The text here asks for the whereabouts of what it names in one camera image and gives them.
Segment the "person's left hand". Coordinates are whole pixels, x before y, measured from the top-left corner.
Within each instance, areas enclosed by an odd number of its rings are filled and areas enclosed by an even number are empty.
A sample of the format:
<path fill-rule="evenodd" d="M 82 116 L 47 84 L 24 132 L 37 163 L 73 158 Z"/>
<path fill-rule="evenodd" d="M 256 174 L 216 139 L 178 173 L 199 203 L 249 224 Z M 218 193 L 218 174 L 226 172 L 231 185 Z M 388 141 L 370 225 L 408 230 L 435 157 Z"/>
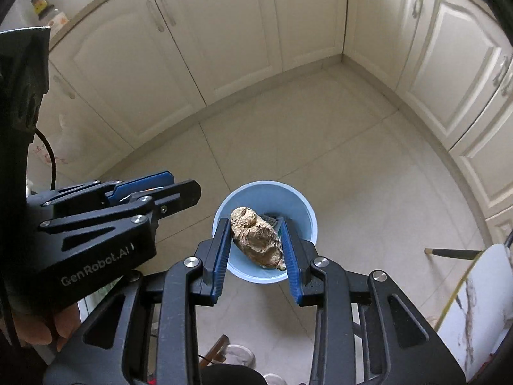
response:
<path fill-rule="evenodd" d="M 21 344 L 52 344 L 54 339 L 48 321 L 34 315 L 18 314 L 16 311 L 12 311 L 12 315 L 17 337 Z M 53 324 L 57 333 L 56 348 L 60 351 L 81 325 L 77 303 L 54 315 Z"/>

